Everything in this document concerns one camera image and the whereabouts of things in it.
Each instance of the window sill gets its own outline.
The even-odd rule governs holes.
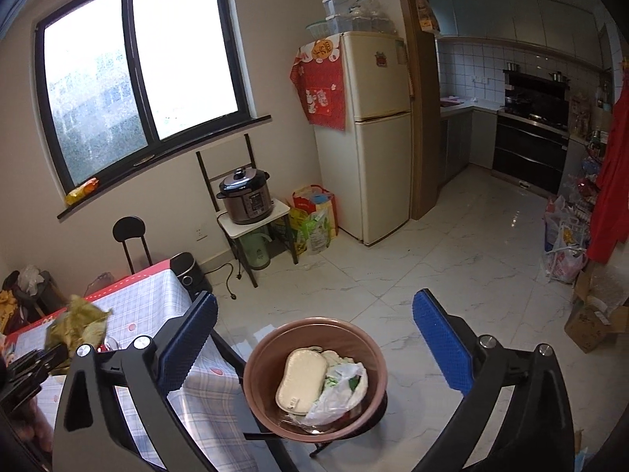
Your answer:
[[[218,140],[219,138],[223,138],[226,135],[229,135],[231,133],[235,133],[238,131],[243,131],[249,127],[254,127],[258,124],[262,124],[264,122],[270,121],[271,119],[272,119],[271,115],[265,115],[265,116],[258,117],[255,119],[250,119],[245,122],[240,122],[240,124],[232,125],[231,127],[226,127],[225,129],[221,129],[220,131],[215,131],[211,135],[205,135],[205,136],[195,138],[194,140],[181,144],[177,148],[171,149],[159,156],[155,156],[151,158],[150,160],[143,162],[142,164],[139,164],[134,169],[128,170],[124,174],[121,174],[114,179],[109,179],[105,183],[101,183],[95,191],[93,191],[92,193],[84,197],[83,199],[79,200],[77,203],[71,205],[69,208],[66,208],[64,209],[64,211],[60,212],[57,215],[57,219],[59,221],[64,221],[68,216],[78,211],[78,209],[82,208],[83,206],[88,204],[90,201],[97,199],[103,193],[110,191],[112,188],[118,186],[119,184],[122,184],[124,181],[126,181],[129,178],[134,177],[145,170],[149,170],[149,168],[152,168],[157,164],[163,163],[164,161],[168,160],[169,158],[172,158],[173,156],[177,156],[177,155],[189,152],[193,149],[196,149],[197,147],[206,145],[208,143],[212,143],[213,141]]]

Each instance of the plaid tablecloth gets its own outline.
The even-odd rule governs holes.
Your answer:
[[[102,310],[113,310],[107,335],[120,348],[137,336],[154,336],[164,322],[180,316],[190,307],[188,292],[171,270],[161,271],[94,302]],[[50,322],[18,336],[15,353],[42,348]],[[42,384],[39,407],[54,427],[65,376],[53,376]],[[168,400],[194,441],[220,472],[257,471],[233,410],[240,390],[238,376],[208,339],[181,389]],[[118,388],[120,405],[142,457],[164,466],[153,448],[127,389]]]

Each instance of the tile backsplash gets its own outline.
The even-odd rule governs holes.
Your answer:
[[[571,92],[594,98],[599,74],[574,62],[531,53],[520,48],[465,41],[438,41],[437,59],[441,96],[477,97],[504,103],[504,73],[507,62],[520,64],[523,73],[550,80],[561,71],[570,80]]]

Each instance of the floor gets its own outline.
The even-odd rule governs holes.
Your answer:
[[[590,449],[602,444],[629,402],[629,339],[586,355],[564,333],[571,288],[546,282],[540,270],[544,208],[541,197],[469,167],[443,188],[432,211],[371,248],[341,233],[320,255],[302,255],[299,265],[283,253],[259,272],[258,289],[246,276],[233,279],[235,301],[220,284],[224,276],[213,276],[217,330],[244,358],[273,328],[311,316],[351,321],[382,348],[389,371],[382,422],[316,459],[307,456],[313,446],[289,442],[300,471],[409,472],[454,413],[461,395],[448,388],[411,318],[411,299],[421,288],[476,334],[524,350],[552,345],[575,429],[584,429]],[[503,389],[470,463],[486,456],[509,398]],[[255,430],[240,401],[243,429]],[[264,444],[251,445],[260,471],[278,470]]]

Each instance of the table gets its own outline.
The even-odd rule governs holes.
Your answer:
[[[292,262],[294,264],[297,264],[297,251],[295,250],[295,241],[292,237],[291,222],[288,217],[290,210],[290,207],[284,204],[282,201],[278,199],[273,199],[273,211],[271,212],[271,214],[268,215],[268,217],[266,217],[264,220],[260,220],[256,223],[244,225],[234,223],[227,212],[223,212],[217,217],[218,224],[220,225],[223,233],[225,234],[225,237],[227,238],[228,243],[230,244],[230,248],[232,249],[234,258],[238,259],[240,263],[245,267],[245,271],[247,272],[247,275],[249,275],[249,279],[254,285],[254,288],[258,287],[258,282],[256,282],[254,272],[249,265],[249,261],[246,259],[245,251],[242,247],[242,243],[240,243],[240,238],[245,234],[250,233],[251,231],[255,231],[260,227],[264,227],[266,224],[282,218],[284,220],[286,233],[285,240],[282,241],[292,255]]]
[[[112,285],[88,298],[102,310],[112,309],[107,335],[126,348],[138,336],[153,337],[169,318],[183,315],[191,305],[188,292],[164,261],[131,277],[121,285]],[[16,336],[17,358],[43,348],[45,322],[27,327]],[[42,384],[37,400],[43,414],[54,427],[65,376],[52,376]],[[162,466],[148,439],[127,389],[117,388],[120,406],[143,458]],[[180,390],[171,392],[168,400],[194,441],[220,472],[255,472],[256,462],[250,454],[233,410],[234,397],[240,392],[238,375],[219,355],[208,339]]]

